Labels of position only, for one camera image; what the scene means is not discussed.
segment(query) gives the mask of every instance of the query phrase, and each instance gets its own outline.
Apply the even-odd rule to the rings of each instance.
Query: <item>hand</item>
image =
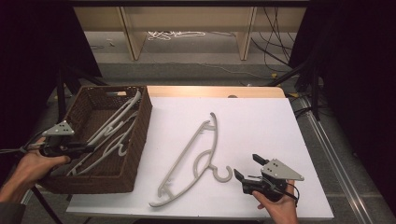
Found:
[[[32,188],[53,167],[70,162],[67,156],[44,157],[38,150],[28,151],[14,174],[0,191],[0,202],[20,203],[26,191]]]
[[[286,188],[286,192],[294,195],[294,188],[291,185],[294,185],[294,180],[289,180],[289,185]],[[257,206],[258,209],[267,209],[271,218],[274,220],[276,224],[293,224],[298,223],[297,220],[297,212],[296,212],[296,204],[295,201],[284,195],[279,201],[276,203],[271,202],[267,199],[263,194],[258,191],[252,192],[253,196],[260,202]]]

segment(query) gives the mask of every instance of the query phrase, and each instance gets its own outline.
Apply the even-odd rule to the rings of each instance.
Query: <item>floor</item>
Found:
[[[86,33],[95,59],[102,71],[102,80],[109,84],[133,85],[207,85],[207,86],[261,86],[269,83],[284,71],[290,70],[272,59],[251,42],[246,61],[239,59],[236,41],[232,34],[205,33],[190,37],[168,35],[165,39],[149,39],[148,35],[138,61],[132,62],[122,33]],[[270,34],[254,34],[253,40],[263,48]],[[295,34],[281,34],[282,44],[292,48]],[[272,37],[271,42],[280,44]],[[268,45],[268,51],[286,61],[282,48]],[[286,94],[295,93],[292,77],[280,87]],[[315,165],[319,180],[334,213],[327,221],[300,220],[301,223],[396,223],[375,184],[354,157],[332,110],[327,107],[325,92],[320,93],[320,121],[311,112],[297,110],[309,106],[309,92],[290,97],[306,146]],[[49,98],[48,111],[37,123],[37,129],[57,119],[55,95]],[[201,223],[193,220],[135,220],[119,217],[78,217],[65,212],[67,195],[54,195],[42,189],[44,197],[64,223]],[[359,199],[367,213],[353,203]],[[53,223],[46,211],[32,196],[22,223]]]

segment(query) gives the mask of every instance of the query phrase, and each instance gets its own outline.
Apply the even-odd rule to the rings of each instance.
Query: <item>wicker basket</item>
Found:
[[[137,91],[142,93],[142,98],[125,115],[125,117],[129,117],[136,110],[138,111],[132,132],[130,136],[126,137],[129,142],[125,143],[127,145],[125,156],[121,157],[118,152],[114,151],[87,174],[66,175],[76,163],[85,157],[85,155],[82,155],[78,160],[72,161],[60,175],[44,178],[39,184],[50,192],[61,194],[131,192],[134,189],[137,168],[146,143],[152,109],[147,88],[126,86],[82,87],[78,92],[76,101],[65,116],[65,120],[75,131],[75,139],[73,140],[86,142],[114,112],[131,97],[134,97]],[[84,169],[101,157],[106,146],[129,127],[130,125],[124,125],[118,130],[80,168]]]

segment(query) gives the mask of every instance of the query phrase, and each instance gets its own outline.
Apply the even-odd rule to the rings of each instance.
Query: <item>white tabletop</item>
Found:
[[[234,177],[227,183],[216,181],[206,170],[185,194],[162,207],[151,202],[161,199],[157,189],[179,154],[205,120],[218,119],[219,140],[213,164],[219,175],[225,167],[237,169],[245,177],[261,175],[261,166],[252,154],[271,160],[277,158],[299,174],[299,218],[329,219],[332,210],[318,180],[296,119],[286,98],[200,98],[151,97],[153,104],[148,139],[138,168],[134,191],[122,194],[74,195],[67,212],[89,216],[261,219],[269,217],[258,210],[253,196],[244,194]],[[169,182],[177,192],[193,179],[196,156],[211,148],[213,133],[199,135],[185,160]]]

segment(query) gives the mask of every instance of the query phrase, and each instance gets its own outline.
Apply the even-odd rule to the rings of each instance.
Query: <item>white table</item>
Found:
[[[134,191],[122,194],[74,195],[67,212],[89,216],[207,218],[207,219],[265,219],[265,210],[256,208],[253,196],[242,192],[241,183],[234,177],[227,183],[215,180],[211,170],[185,194],[163,207],[150,207],[158,202],[157,188],[175,160],[204,120],[211,120],[210,112],[218,118],[219,140],[213,164],[219,174],[226,175],[231,166],[247,177],[260,175],[261,166],[252,159],[256,153],[265,159],[277,158],[305,177],[296,182],[300,191],[297,208],[299,218],[330,219],[332,210],[318,180],[311,158],[289,100],[279,96],[278,88],[261,89],[280,98],[240,98],[258,88],[187,87],[195,93],[205,89],[234,93],[239,98],[219,97],[158,97],[186,92],[186,87],[149,87],[153,104],[148,141],[145,145]],[[196,155],[210,149],[212,133],[204,132],[197,144],[186,154],[180,171],[172,179],[171,189],[180,189],[182,182],[190,182],[192,163]]]

